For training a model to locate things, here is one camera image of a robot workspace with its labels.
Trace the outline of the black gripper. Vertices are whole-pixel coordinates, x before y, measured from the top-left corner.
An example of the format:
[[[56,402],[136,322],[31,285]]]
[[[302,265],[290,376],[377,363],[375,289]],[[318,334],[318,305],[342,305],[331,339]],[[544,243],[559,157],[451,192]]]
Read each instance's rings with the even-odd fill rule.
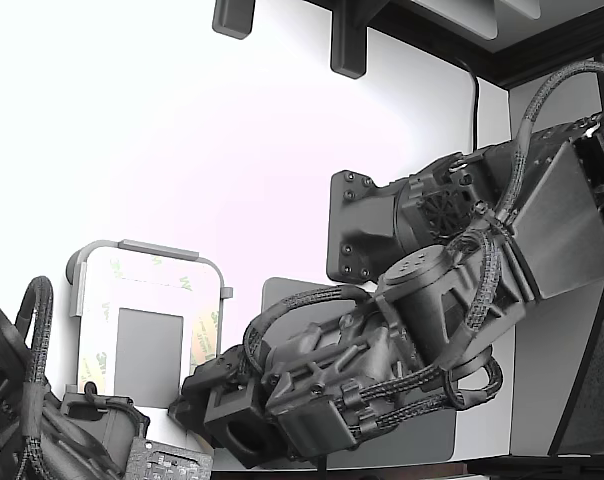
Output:
[[[198,365],[183,381],[183,395],[168,408],[185,430],[205,433],[205,416],[231,415],[251,403],[256,378],[243,370],[244,349],[234,346]]]

